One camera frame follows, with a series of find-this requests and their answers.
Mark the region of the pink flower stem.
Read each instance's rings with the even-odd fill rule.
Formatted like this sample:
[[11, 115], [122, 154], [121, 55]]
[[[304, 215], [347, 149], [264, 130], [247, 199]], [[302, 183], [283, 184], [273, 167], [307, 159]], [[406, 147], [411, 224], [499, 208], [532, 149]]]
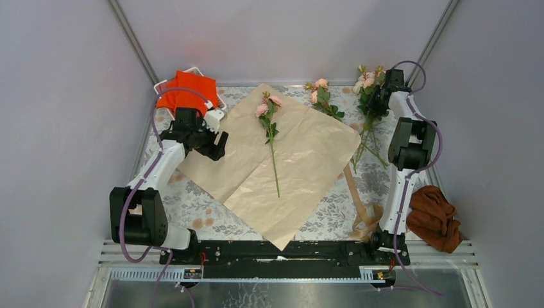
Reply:
[[275, 176], [276, 195], [278, 198], [280, 197], [280, 187], [275, 159], [274, 142], [275, 137], [279, 133], [279, 131], [277, 128], [277, 123], [274, 120], [274, 116], [282, 107], [283, 101], [278, 96], [272, 95], [270, 92], [265, 91], [262, 93], [261, 104], [256, 108], [255, 111], [255, 117], [259, 120], [259, 123], [266, 131], [265, 144], [268, 144], [271, 150], [272, 166]]
[[310, 103], [314, 109], [338, 121], [343, 120], [344, 112], [340, 111], [338, 106], [331, 104], [331, 93], [328, 89], [327, 79], [320, 78], [314, 83], [307, 82], [303, 87], [310, 91]]

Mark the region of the beige kraft wrapping paper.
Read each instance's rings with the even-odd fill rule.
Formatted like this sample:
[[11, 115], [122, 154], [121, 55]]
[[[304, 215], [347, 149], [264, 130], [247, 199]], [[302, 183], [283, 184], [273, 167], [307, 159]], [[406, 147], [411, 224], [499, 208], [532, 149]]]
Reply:
[[[255, 116], [262, 95], [282, 100], [272, 144]], [[283, 250], [348, 165], [361, 138], [348, 125], [260, 84], [221, 121], [225, 155], [196, 151], [180, 171], [264, 239]]]

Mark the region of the pink fake flower bouquet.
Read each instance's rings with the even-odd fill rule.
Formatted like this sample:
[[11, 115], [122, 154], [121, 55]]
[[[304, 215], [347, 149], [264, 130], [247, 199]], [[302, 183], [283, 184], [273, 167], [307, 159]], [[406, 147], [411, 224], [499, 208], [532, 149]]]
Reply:
[[380, 114], [375, 107], [371, 107], [371, 102], [379, 97], [381, 86], [385, 82], [386, 70], [382, 65], [379, 65], [375, 70], [368, 71], [365, 66], [360, 65], [358, 71], [361, 75], [353, 86], [352, 92], [359, 98], [357, 109], [362, 112], [363, 124], [359, 133], [361, 143], [351, 158], [355, 172], [357, 172], [365, 153], [372, 154], [383, 168], [388, 166], [388, 163], [380, 155], [380, 143], [375, 132], [375, 128], [381, 124], [388, 112]]

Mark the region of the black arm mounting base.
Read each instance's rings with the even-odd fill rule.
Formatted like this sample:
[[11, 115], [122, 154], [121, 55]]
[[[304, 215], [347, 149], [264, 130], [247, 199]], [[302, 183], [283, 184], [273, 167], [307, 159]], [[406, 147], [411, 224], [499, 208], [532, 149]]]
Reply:
[[398, 255], [357, 241], [291, 241], [279, 250], [269, 241], [195, 241], [159, 258], [161, 264], [195, 266], [204, 278], [362, 278], [361, 267], [409, 265], [406, 246]]

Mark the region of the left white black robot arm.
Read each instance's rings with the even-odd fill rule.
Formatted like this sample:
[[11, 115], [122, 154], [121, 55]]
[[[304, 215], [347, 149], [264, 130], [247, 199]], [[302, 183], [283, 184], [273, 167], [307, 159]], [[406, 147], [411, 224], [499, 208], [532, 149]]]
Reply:
[[198, 258], [199, 247], [191, 241], [194, 233], [168, 222], [160, 193], [191, 151], [213, 161], [225, 155], [228, 133], [219, 130], [225, 115], [224, 110], [214, 107], [205, 113], [196, 108], [176, 109], [170, 125], [158, 133], [158, 149], [142, 171], [110, 193], [114, 242], [174, 249], [174, 255], [185, 264]]

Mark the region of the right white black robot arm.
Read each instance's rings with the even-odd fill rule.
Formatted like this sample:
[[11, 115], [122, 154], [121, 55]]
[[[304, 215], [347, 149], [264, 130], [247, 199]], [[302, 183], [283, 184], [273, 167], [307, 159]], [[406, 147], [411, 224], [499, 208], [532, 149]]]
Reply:
[[376, 264], [384, 264], [405, 246], [406, 217], [415, 181], [427, 167], [436, 138], [436, 123], [430, 124], [413, 103], [410, 87], [404, 83], [404, 72], [389, 69], [382, 86], [371, 99], [372, 111], [392, 112], [396, 126], [387, 151], [392, 165], [391, 183], [383, 215], [371, 236], [368, 256]]

